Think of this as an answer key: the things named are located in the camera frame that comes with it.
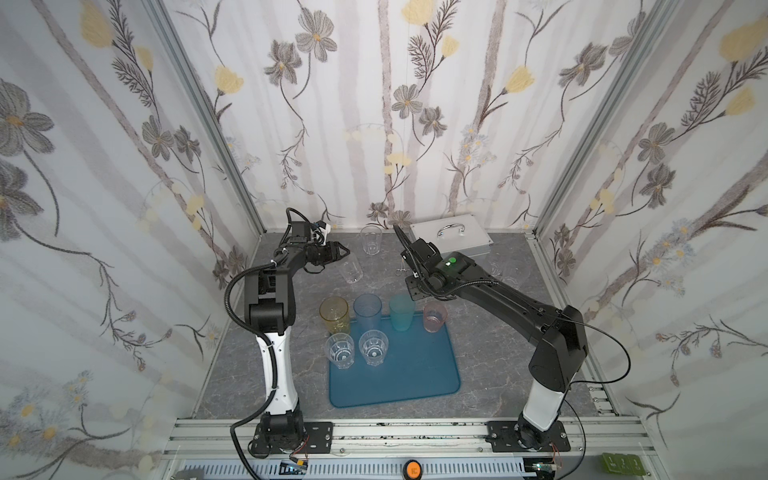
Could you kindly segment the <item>teal plastic tray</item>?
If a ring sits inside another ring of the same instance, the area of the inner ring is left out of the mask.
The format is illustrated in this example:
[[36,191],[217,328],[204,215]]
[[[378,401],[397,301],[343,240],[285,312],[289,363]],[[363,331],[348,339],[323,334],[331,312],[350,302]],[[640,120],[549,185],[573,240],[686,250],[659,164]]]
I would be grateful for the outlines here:
[[340,368],[329,363],[329,401],[335,408],[351,408],[451,395],[459,391],[461,378],[446,327],[430,333],[423,327],[423,314],[414,314],[405,332],[392,328],[385,315],[380,331],[388,339],[383,361],[371,365],[360,344],[364,334],[351,325],[353,363]]

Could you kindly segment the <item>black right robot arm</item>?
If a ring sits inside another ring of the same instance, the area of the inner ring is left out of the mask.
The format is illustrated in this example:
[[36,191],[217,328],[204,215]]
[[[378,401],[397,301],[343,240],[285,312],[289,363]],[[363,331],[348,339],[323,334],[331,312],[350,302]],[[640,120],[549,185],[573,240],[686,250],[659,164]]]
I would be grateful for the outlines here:
[[422,239],[396,229],[401,257],[412,271],[406,285],[412,300],[469,301],[514,328],[534,346],[528,364],[531,390],[518,417],[516,442],[539,450],[548,441],[574,377],[588,356],[581,312],[539,302],[486,272],[458,251],[443,255]]

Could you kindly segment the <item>green circuit board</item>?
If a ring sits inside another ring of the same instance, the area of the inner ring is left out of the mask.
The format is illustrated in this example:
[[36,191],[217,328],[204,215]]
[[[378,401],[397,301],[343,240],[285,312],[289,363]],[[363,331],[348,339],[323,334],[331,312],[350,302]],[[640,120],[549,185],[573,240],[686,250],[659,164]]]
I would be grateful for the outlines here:
[[648,474],[641,458],[635,454],[603,453],[603,470],[612,475],[642,477]]

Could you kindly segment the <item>orange black knob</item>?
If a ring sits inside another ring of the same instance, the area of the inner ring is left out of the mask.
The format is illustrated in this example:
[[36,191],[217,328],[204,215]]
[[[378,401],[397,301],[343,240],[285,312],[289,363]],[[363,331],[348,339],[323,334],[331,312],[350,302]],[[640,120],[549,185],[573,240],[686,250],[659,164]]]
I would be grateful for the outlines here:
[[407,460],[402,471],[404,480],[421,480],[423,476],[423,467],[415,459]]

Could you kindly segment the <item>teal plastic cup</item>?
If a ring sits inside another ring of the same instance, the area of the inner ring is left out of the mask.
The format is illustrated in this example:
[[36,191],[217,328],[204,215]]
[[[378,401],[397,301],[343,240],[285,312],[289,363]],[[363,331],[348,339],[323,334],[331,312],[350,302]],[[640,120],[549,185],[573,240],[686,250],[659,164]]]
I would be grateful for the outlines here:
[[392,328],[398,332],[410,329],[415,312],[415,302],[408,293],[399,293],[389,300],[389,313]]

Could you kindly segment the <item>silver aluminium first aid case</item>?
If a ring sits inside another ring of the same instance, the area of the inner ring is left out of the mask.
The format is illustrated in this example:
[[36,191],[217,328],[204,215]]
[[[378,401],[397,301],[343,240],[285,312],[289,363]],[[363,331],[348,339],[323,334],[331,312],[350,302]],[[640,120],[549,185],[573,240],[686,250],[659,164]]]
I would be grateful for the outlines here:
[[415,223],[411,231],[415,238],[432,243],[443,258],[454,252],[480,258],[487,255],[493,245],[489,234],[471,214]]

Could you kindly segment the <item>blue plastic cup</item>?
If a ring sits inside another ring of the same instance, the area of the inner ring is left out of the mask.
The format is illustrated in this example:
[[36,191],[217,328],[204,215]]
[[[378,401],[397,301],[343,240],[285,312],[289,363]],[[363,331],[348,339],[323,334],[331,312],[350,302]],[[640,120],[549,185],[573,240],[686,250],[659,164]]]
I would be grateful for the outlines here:
[[379,330],[382,318],[382,301],[379,296],[365,293],[353,303],[356,325],[361,333]]

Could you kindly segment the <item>clear faceted glass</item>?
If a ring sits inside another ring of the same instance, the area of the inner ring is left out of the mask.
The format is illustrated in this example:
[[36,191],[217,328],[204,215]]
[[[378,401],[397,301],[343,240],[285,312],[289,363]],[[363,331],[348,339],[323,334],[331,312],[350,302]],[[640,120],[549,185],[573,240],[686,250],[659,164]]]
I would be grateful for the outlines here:
[[366,364],[377,367],[385,361],[389,338],[380,330],[368,330],[360,336],[358,347]]
[[324,353],[338,369],[348,369],[355,361],[354,340],[346,333],[332,334],[324,344]]
[[375,256],[381,251],[383,229],[377,225],[367,225],[360,231],[361,245],[366,255]]

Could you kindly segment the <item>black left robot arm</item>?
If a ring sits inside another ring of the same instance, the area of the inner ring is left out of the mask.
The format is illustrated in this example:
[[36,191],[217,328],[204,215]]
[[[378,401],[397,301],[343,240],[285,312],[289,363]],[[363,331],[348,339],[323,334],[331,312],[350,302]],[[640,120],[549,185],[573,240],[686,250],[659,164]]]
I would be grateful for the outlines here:
[[243,277],[244,322],[259,339],[268,387],[256,432],[264,451],[293,451],[305,441],[290,355],[297,317],[293,277],[307,266],[323,269],[349,255],[346,247],[328,239],[330,231],[324,221],[291,221],[273,258]]

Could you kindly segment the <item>pink plastic cup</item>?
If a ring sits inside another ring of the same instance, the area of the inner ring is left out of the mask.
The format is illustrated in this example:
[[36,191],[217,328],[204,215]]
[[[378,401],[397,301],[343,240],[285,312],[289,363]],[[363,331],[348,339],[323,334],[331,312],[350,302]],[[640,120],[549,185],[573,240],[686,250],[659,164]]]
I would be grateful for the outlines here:
[[429,333],[438,332],[447,317],[447,310],[441,302],[430,301],[423,307],[423,327]]

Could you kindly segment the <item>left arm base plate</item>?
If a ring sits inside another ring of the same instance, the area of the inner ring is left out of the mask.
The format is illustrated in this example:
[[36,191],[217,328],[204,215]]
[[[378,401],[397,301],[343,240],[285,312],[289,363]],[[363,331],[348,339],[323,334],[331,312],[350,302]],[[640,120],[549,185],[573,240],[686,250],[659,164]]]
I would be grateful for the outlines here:
[[247,450],[255,458],[278,453],[329,454],[333,429],[332,422],[308,422],[296,427],[261,421]]

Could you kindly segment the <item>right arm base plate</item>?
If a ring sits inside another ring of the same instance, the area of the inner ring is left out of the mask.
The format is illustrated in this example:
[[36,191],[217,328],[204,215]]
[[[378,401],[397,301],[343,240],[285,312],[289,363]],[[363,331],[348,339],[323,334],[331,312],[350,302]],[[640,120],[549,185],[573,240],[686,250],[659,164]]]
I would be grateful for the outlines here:
[[560,421],[555,421],[547,431],[540,431],[527,421],[519,426],[516,420],[489,421],[486,427],[485,441],[494,453],[571,451],[568,435]]

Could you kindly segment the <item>yellow plastic cup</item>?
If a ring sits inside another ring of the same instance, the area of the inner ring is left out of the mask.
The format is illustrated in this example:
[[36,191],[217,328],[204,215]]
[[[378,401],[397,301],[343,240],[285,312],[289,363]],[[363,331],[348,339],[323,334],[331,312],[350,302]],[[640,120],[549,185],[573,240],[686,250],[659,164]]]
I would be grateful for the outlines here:
[[319,307],[319,315],[331,334],[350,333],[349,304],[339,296],[324,299]]

